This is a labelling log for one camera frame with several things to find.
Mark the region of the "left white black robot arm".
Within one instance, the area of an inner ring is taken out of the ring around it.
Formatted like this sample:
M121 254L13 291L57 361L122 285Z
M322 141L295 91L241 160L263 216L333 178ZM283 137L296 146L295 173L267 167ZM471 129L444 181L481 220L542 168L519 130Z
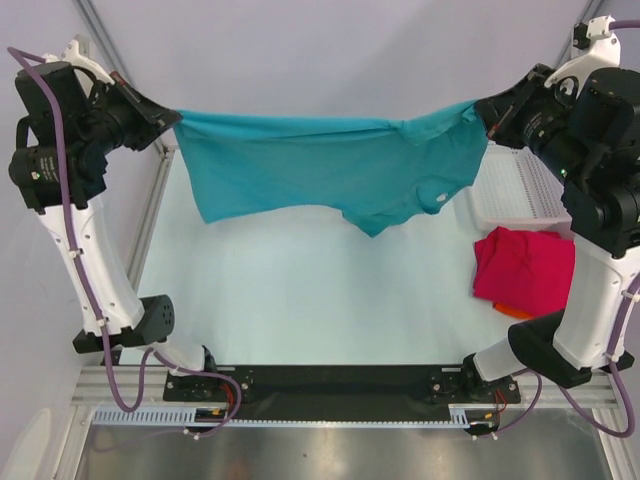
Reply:
M168 296L138 298L104 219L108 154L146 149L181 114L89 63L30 65L18 72L15 87L28 114L17 124L9 175L55 242L79 298L83 326L74 350L152 348L174 367L190 369L185 385L197 398L214 397L221 376L206 366L205 348L175 332Z

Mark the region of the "white plastic perforated basket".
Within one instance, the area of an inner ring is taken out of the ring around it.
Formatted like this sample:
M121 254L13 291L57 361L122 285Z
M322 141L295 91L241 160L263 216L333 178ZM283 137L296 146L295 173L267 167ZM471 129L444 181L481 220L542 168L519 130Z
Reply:
M562 184L530 150L490 143L466 196L481 231L541 231L570 223L562 192Z

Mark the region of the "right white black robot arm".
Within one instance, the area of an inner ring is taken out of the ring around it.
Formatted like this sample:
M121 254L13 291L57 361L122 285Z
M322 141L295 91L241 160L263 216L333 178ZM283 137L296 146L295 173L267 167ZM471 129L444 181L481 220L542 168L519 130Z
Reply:
M504 340L464 359L463 393L493 394L531 370L564 388L594 370L626 369L626 308L639 286L639 75L603 67L563 99L552 69L536 65L514 87L479 100L490 140L530 150L562 183L575 268L567 305L513 325Z

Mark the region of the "teal t shirt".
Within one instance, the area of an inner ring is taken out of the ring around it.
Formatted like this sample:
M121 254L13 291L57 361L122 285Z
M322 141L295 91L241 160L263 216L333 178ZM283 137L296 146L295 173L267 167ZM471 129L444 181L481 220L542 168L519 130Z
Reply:
M409 120L183 111L174 132L206 223L323 206L370 237L436 215L488 146L473 103Z

